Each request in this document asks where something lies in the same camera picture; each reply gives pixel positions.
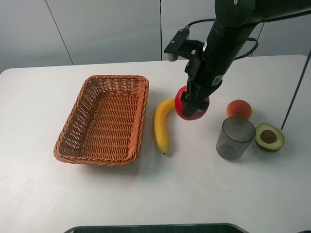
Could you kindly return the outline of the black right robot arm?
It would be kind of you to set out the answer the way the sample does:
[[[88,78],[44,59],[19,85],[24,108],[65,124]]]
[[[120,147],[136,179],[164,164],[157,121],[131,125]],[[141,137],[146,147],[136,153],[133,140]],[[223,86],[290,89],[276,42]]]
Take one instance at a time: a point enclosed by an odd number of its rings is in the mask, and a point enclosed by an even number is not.
[[[190,118],[207,110],[206,99],[222,79],[255,27],[311,12],[309,0],[217,0],[213,26],[194,54],[187,52],[187,90],[180,97],[181,113]]]

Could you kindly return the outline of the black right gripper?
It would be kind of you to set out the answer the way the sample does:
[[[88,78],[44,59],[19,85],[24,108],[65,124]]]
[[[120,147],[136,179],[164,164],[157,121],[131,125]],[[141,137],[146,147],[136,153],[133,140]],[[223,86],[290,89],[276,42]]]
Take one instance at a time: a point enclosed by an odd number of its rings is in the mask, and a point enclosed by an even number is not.
[[[201,118],[209,107],[209,96],[222,84],[223,76],[216,75],[202,50],[197,50],[189,59],[185,72],[187,85],[182,88],[182,114],[190,118]]]

